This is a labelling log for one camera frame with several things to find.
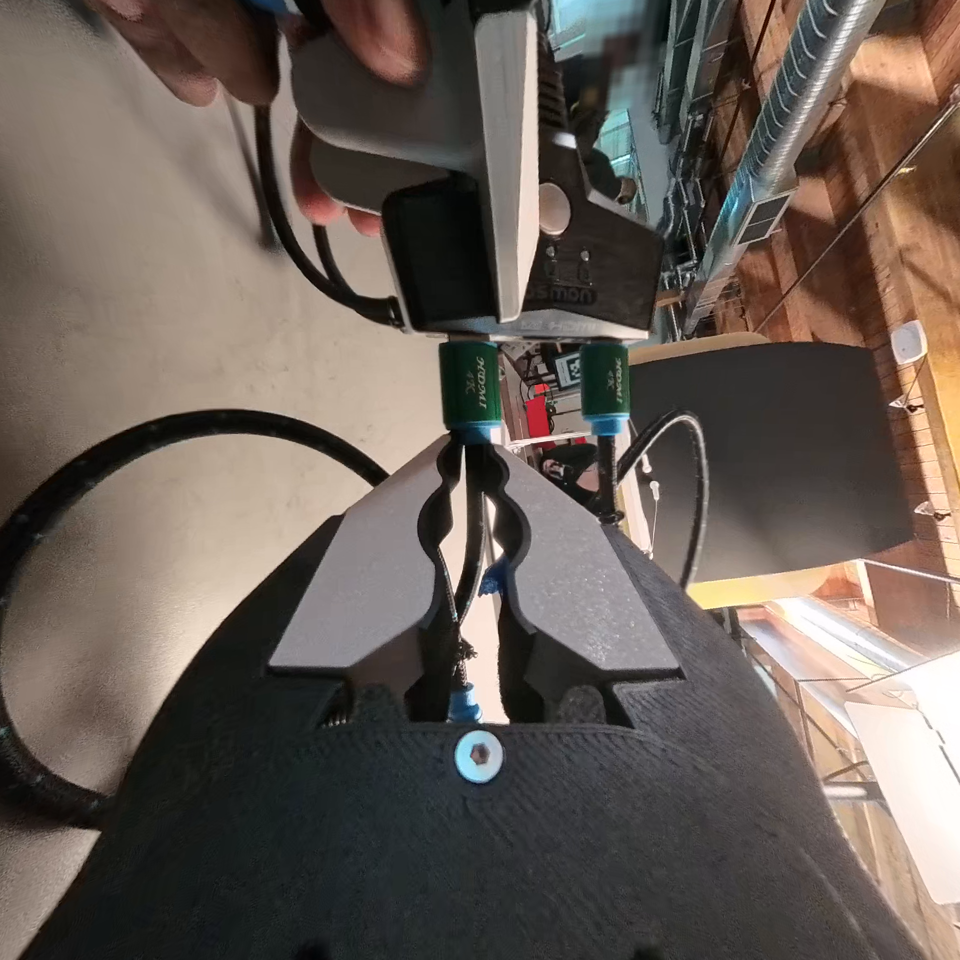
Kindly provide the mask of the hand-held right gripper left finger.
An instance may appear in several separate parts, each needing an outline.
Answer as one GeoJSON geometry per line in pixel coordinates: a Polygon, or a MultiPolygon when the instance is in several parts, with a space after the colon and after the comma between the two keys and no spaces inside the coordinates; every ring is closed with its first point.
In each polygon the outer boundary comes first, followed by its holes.
{"type": "Polygon", "coordinates": [[[270,672],[385,687],[414,721],[445,721],[458,659],[452,528],[458,441],[433,441],[342,516],[270,656],[270,672]]]}

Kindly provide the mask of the white ceiling sensor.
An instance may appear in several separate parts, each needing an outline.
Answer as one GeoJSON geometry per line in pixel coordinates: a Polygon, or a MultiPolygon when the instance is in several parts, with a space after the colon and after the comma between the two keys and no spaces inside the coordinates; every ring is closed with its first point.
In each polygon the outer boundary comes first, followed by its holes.
{"type": "Polygon", "coordinates": [[[922,323],[914,318],[897,326],[890,334],[895,366],[913,366],[927,358],[929,341],[922,323]]]}

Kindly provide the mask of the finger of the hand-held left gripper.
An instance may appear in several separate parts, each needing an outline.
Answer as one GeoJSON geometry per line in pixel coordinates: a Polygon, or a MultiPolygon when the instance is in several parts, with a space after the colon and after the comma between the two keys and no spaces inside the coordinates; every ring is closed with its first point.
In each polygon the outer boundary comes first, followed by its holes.
{"type": "Polygon", "coordinates": [[[538,25],[530,7],[474,29],[496,316],[519,318],[539,242],[538,25]]]}

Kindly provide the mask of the black hdmi switch box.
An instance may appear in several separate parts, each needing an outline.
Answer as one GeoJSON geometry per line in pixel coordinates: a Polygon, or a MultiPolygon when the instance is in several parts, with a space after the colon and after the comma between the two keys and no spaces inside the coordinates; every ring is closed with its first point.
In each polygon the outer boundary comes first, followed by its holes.
{"type": "Polygon", "coordinates": [[[549,47],[539,49],[535,72],[538,158],[547,175],[542,209],[551,212],[566,201],[570,212],[559,234],[543,225],[534,230],[534,261],[517,319],[496,316],[495,265],[482,236],[481,189],[468,174],[410,171],[398,177],[414,184],[387,191],[385,245],[397,270],[395,294],[356,293],[339,273],[325,230],[317,226],[319,268],[287,218],[270,109],[259,107],[254,142],[261,205],[297,270],[330,301],[396,330],[568,342],[646,336],[657,306],[662,239],[627,208],[594,190],[576,142],[567,137],[563,84],[549,47]]]}

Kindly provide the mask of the braided hdmi cable green plugs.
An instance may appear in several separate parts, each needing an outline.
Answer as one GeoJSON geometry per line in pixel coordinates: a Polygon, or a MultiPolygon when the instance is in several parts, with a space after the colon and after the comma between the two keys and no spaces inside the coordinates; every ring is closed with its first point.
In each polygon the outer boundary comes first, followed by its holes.
{"type": "Polygon", "coordinates": [[[627,346],[619,342],[590,342],[580,349],[581,409],[597,446],[598,490],[587,510],[604,525],[619,522],[617,491],[623,475],[640,463],[656,443],[673,427],[683,427],[690,438],[695,466],[695,497],[691,529],[680,569],[678,586],[692,583],[706,540],[710,506],[710,465],[706,437],[699,418],[688,411],[674,410],[646,426],[617,455],[616,439],[631,414],[631,386],[627,346]]]}
{"type": "MultiPolygon", "coordinates": [[[[491,343],[445,342],[438,350],[443,422],[448,431],[485,442],[501,418],[498,350],[491,343]]],[[[371,487],[387,471],[346,440],[285,414],[211,409],[155,418],[94,444],[40,484],[2,525],[2,617],[14,596],[20,569],[49,529],[76,502],[112,474],[157,450],[201,438],[253,436],[277,439],[345,467],[371,487]]],[[[29,750],[1,698],[2,804],[27,810],[59,826],[100,831],[114,797],[55,774],[29,750]]]]}

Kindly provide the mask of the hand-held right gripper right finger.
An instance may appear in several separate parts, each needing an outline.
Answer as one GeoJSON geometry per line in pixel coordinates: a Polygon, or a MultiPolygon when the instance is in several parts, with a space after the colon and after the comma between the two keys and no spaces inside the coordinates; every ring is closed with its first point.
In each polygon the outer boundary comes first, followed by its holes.
{"type": "Polygon", "coordinates": [[[487,450],[487,498],[505,710],[557,710],[575,688],[683,678],[612,530],[501,445],[487,450]]]}

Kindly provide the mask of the silver ventilation duct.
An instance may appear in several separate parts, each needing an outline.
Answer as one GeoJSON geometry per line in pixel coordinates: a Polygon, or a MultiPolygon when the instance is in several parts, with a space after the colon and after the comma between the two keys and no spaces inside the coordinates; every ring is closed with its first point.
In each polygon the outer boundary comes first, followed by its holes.
{"type": "Polygon", "coordinates": [[[711,234],[714,258],[736,245],[750,206],[766,202],[789,179],[883,6],[883,1],[804,4],[711,234]]]}

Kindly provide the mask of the white panel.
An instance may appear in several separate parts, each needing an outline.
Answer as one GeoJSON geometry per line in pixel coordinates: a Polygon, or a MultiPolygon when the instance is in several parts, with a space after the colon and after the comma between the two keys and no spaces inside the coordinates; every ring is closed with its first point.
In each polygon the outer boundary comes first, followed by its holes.
{"type": "Polygon", "coordinates": [[[930,898],[959,903],[959,653],[846,692],[844,709],[930,898]]]}

